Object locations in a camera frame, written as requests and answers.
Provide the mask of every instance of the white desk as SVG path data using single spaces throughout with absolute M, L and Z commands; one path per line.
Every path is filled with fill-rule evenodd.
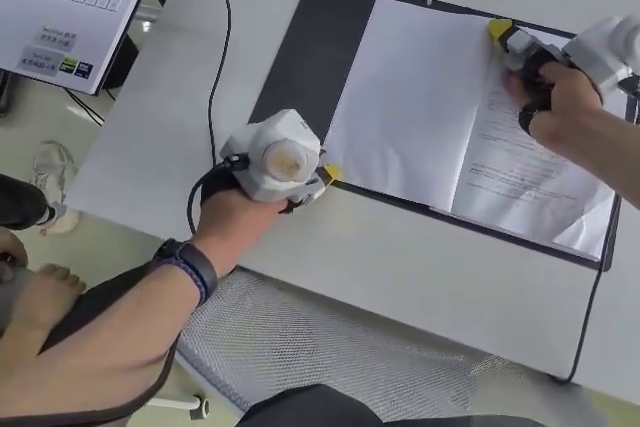
M 632 8 L 640 13 L 637 0 L 444 1 L 570 31 Z M 231 3 L 231 46 L 215 100 L 219 145 L 248 119 L 298 0 Z M 73 207 L 159 237 L 188 236 L 187 193 L 211 162 L 206 104 L 224 31 L 222 0 L 168 1 L 73 186 Z M 625 204 L 576 377 L 635 403 L 638 233 L 640 213 Z M 561 376 L 595 275 L 336 189 L 281 218 L 243 264 Z

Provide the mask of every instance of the smartwatch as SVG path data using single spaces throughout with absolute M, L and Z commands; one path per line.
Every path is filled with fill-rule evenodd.
M 218 276 L 209 259 L 189 242 L 165 241 L 153 256 L 155 267 L 173 265 L 184 271 L 200 291 L 198 307 L 204 304 L 218 286 Z

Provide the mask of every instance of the white sneaker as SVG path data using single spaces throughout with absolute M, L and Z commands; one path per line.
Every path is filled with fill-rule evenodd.
M 33 158 L 31 184 L 38 187 L 56 215 L 41 225 L 40 234 L 66 234 L 80 220 L 80 212 L 64 205 L 68 187 L 75 179 L 78 169 L 71 152 L 62 144 L 48 140 L 38 146 Z

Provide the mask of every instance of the white paper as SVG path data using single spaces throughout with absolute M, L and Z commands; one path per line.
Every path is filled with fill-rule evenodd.
M 346 182 L 451 209 L 492 55 L 486 24 L 376 1 L 325 140 Z
M 613 191 L 522 131 L 502 70 L 486 18 L 377 0 L 327 160 L 350 184 L 599 259 Z M 606 107 L 624 116 L 625 96 Z
M 493 63 L 492 71 L 452 213 L 599 259 L 614 192 L 528 136 L 518 125 L 517 107 L 502 86 L 499 62 Z M 624 116 L 624 94 L 612 94 L 606 104 Z

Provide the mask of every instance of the floor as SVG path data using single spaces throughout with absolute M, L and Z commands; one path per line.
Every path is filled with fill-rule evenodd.
M 153 4 L 155 0 L 145 2 Z M 139 45 L 144 43 L 148 27 L 139 22 L 132 26 L 131 36 Z M 112 105 L 112 100 L 104 93 L 98 98 L 83 98 L 103 116 L 108 114 Z M 99 129 L 62 90 L 22 81 L 17 89 L 14 111 L 0 121 L 0 151 L 5 153 L 0 156 L 0 171 L 28 179 L 37 145 L 50 139 L 63 143 L 81 165 Z M 27 246 L 31 267 L 45 262 L 67 265 L 90 286 L 147 260 L 160 244 L 159 239 L 88 215 L 83 215 L 78 227 L 70 234 L 43 237 L 35 230 L 27 230 L 20 232 L 19 236 Z M 190 398 L 194 394 L 203 392 L 180 366 L 175 365 L 160 396 L 179 399 Z M 184 411 L 147 406 L 133 417 L 130 425 L 235 425 L 238 417 L 224 404 L 224 400 L 214 393 L 204 395 L 211 400 L 211 414 L 207 420 L 193 423 Z M 599 409 L 607 412 L 611 426 L 640 425 L 639 407 L 600 394 L 594 393 L 593 396 Z

